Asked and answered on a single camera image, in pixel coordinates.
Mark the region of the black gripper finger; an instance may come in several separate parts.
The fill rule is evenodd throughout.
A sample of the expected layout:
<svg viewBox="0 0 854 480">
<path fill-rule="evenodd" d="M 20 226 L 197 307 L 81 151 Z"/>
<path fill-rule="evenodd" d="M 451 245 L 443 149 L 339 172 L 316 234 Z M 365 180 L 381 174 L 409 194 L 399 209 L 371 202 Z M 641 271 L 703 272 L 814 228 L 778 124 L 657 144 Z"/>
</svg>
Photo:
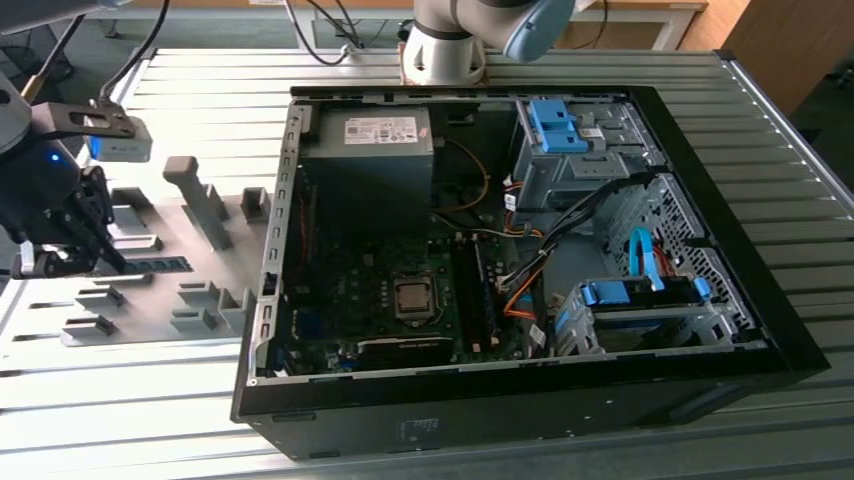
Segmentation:
<svg viewBox="0 0 854 480">
<path fill-rule="evenodd" d="M 101 260 L 116 273 L 126 270 L 126 260 L 113 246 L 108 226 L 114 215 L 106 188 L 104 170 L 100 166 L 80 170 L 78 183 L 62 205 L 62 229 L 68 235 L 72 252 L 93 264 Z"/>
<path fill-rule="evenodd" d="M 24 242 L 18 246 L 12 267 L 12 278 L 60 278 L 90 272 L 97 257 L 88 252 L 45 250 L 41 245 Z"/>
</svg>

